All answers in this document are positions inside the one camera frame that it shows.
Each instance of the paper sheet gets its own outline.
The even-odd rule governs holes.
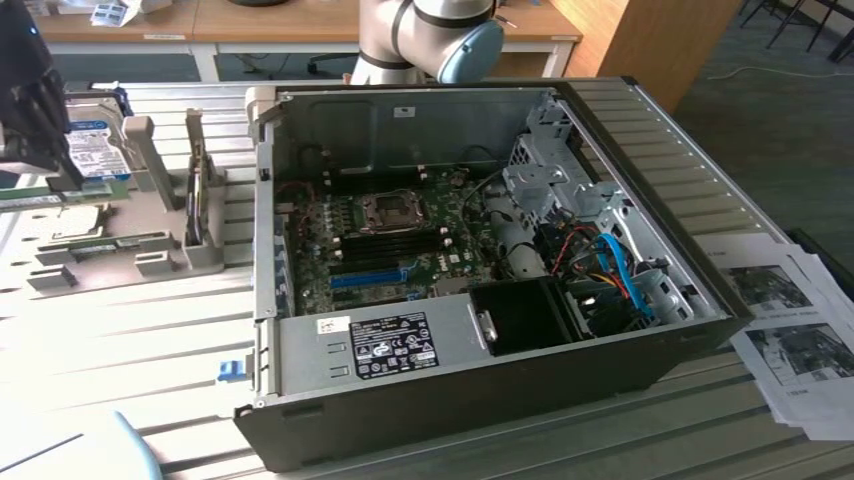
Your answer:
[[[766,234],[698,243],[756,316],[730,341],[775,420],[854,440],[854,304],[820,260]]]

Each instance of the cpu socket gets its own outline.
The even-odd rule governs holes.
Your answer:
[[[361,197],[364,225],[361,232],[401,232],[424,224],[420,197],[411,190],[395,190]]]

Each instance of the wooden cabinet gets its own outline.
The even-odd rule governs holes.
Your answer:
[[[674,111],[740,0],[551,0],[583,35],[566,75],[631,75]]]

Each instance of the power supply label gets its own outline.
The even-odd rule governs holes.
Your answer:
[[[352,322],[349,339],[363,380],[439,365],[424,312]]]

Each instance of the printed photo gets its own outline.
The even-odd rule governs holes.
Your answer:
[[[854,376],[854,354],[826,323],[746,333],[780,385],[804,385]]]
[[[812,306],[779,266],[727,268],[723,276],[751,307],[771,311]]]

